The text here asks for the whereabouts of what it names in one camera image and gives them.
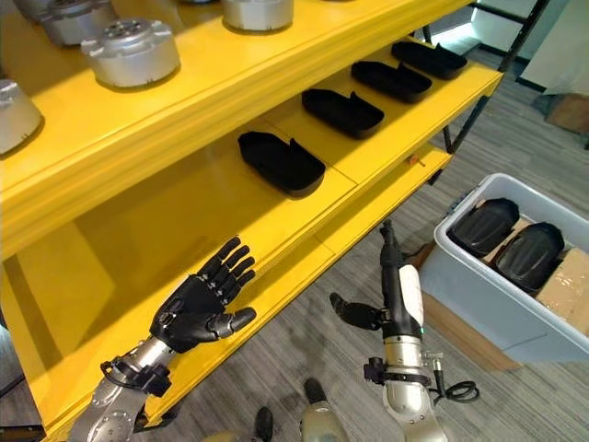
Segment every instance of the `wall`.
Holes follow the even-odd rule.
[[[532,58],[568,2],[569,0],[550,0],[540,20],[532,29],[522,47],[519,53],[520,57],[528,60]],[[479,0],[479,3],[498,7],[504,11],[526,17],[532,10],[536,0]],[[488,12],[477,10],[472,20],[472,27],[475,36],[481,42],[493,48],[507,51],[521,25]]]
[[[589,95],[589,1],[571,0],[521,77],[548,94]]]

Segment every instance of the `black cable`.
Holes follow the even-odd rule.
[[[16,387],[23,380],[25,380],[25,375],[17,376],[16,378],[8,382],[6,386],[0,390],[0,399],[4,398],[10,391],[13,390],[14,387]]]
[[[433,405],[436,405],[443,398],[458,403],[471,403],[480,398],[480,390],[474,380],[463,380],[446,388],[444,384],[444,372],[442,370],[434,370],[433,375],[435,376],[437,388],[429,389],[429,391],[438,393],[438,396],[433,400]]]

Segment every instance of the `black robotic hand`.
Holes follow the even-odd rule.
[[[231,238],[199,272],[189,275],[157,311],[151,334],[185,353],[199,343],[226,338],[256,318],[253,308],[225,313],[225,306],[255,276],[249,269],[254,259],[245,258],[249,247],[236,250],[240,244],[238,237]]]

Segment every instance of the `black shoe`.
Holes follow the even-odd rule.
[[[326,401],[328,398],[323,391],[323,387],[315,378],[309,378],[305,382],[305,395],[309,403]]]
[[[255,435],[263,442],[270,442],[274,432],[274,416],[268,407],[261,407],[256,414]]]

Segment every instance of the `cardboard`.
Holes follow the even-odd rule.
[[[589,255],[568,250],[536,300],[589,335]]]

